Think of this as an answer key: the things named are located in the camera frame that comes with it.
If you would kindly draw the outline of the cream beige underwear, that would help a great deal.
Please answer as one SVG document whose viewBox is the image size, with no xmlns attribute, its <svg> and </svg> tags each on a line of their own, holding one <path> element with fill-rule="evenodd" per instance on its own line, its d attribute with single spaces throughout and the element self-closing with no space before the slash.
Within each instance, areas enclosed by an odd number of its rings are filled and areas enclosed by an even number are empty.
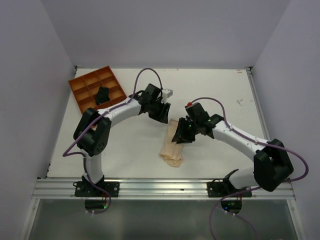
<svg viewBox="0 0 320 240">
<path fill-rule="evenodd" d="M 164 143 L 159 155 L 163 158 L 164 162 L 170 167 L 179 168 L 183 162 L 182 149 L 183 145 L 172 142 L 176 133 L 178 121 L 170 119 L 167 124 Z"/>
</svg>

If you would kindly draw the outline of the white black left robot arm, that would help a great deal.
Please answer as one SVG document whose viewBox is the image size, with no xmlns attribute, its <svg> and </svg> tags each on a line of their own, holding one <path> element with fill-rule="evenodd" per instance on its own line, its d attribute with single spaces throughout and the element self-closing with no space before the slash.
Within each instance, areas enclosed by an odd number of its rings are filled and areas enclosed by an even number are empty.
<svg viewBox="0 0 320 240">
<path fill-rule="evenodd" d="M 168 123 L 171 89 L 160 89 L 148 84 L 145 90 L 130 95 L 111 107 L 95 110 L 88 108 L 73 134 L 77 147 L 83 154 L 84 174 L 75 182 L 76 197 L 106 197 L 113 193 L 111 184 L 105 182 L 102 170 L 102 153 L 109 140 L 110 130 L 128 118 L 147 114 L 149 118 Z"/>
</svg>

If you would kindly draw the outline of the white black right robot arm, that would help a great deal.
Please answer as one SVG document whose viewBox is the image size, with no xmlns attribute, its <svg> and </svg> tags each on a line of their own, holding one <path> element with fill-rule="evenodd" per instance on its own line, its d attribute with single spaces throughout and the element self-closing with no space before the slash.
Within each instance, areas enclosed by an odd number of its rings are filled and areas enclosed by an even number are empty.
<svg viewBox="0 0 320 240">
<path fill-rule="evenodd" d="M 224 117 L 209 115 L 200 103 L 186 106 L 185 110 L 187 115 L 179 119 L 173 143 L 192 143 L 196 135 L 201 134 L 228 144 L 253 162 L 252 167 L 234 169 L 221 181 L 210 182 L 209 187 L 221 197 L 232 197 L 254 186 L 272 192 L 293 173 L 294 167 L 280 140 L 267 141 L 246 135 L 244 131 L 236 133 L 237 128 L 229 125 Z"/>
</svg>

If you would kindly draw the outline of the black rolled garment in tray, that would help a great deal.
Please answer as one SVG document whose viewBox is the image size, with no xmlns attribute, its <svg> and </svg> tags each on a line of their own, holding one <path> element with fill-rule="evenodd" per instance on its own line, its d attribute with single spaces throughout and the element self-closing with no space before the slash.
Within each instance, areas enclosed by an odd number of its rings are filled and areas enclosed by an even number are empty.
<svg viewBox="0 0 320 240">
<path fill-rule="evenodd" d="M 100 86 L 96 94 L 95 104 L 98 106 L 108 102 L 109 100 L 109 88 Z"/>
</svg>

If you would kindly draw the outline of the orange compartment tray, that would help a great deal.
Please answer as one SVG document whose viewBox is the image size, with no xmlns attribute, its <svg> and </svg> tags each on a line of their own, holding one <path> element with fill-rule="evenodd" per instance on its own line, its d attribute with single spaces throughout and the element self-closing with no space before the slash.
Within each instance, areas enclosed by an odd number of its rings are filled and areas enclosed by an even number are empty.
<svg viewBox="0 0 320 240">
<path fill-rule="evenodd" d="M 100 110 L 116 105 L 127 98 L 109 66 L 91 71 L 68 81 L 80 112 L 88 108 Z"/>
</svg>

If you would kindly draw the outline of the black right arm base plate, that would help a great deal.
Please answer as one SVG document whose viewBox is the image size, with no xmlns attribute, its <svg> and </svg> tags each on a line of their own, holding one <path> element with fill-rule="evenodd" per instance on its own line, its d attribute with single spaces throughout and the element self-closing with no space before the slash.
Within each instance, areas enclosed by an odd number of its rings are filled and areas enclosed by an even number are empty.
<svg viewBox="0 0 320 240">
<path fill-rule="evenodd" d="M 233 186 L 224 184 L 222 181 L 209 181 L 206 183 L 206 189 L 209 198 L 222 198 L 247 190 L 246 188 L 235 189 Z"/>
</svg>

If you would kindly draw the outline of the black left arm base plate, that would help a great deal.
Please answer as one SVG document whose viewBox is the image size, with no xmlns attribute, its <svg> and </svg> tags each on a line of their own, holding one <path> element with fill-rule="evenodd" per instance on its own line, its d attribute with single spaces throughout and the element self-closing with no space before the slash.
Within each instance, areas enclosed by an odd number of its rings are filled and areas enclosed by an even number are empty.
<svg viewBox="0 0 320 240">
<path fill-rule="evenodd" d="M 75 197 L 104 197 L 106 194 L 88 181 L 77 181 L 72 184 L 75 187 Z M 120 183 L 116 181 L 100 181 L 95 184 L 98 188 L 105 190 L 111 197 L 117 198 L 120 190 Z"/>
</svg>

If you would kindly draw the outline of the aluminium mounting rail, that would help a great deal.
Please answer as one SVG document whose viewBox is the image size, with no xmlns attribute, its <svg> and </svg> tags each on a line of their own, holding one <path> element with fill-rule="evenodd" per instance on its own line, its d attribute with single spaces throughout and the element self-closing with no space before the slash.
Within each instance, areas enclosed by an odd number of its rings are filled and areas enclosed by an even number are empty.
<svg viewBox="0 0 320 240">
<path fill-rule="evenodd" d="M 74 183 L 79 178 L 38 179 L 31 197 L 33 199 L 75 199 Z M 106 178 L 106 182 L 118 182 L 117 200 L 205 200 L 209 197 L 205 178 Z M 273 192 L 263 189 L 252 191 L 248 200 L 294 200 L 290 183 L 283 183 Z"/>
</svg>

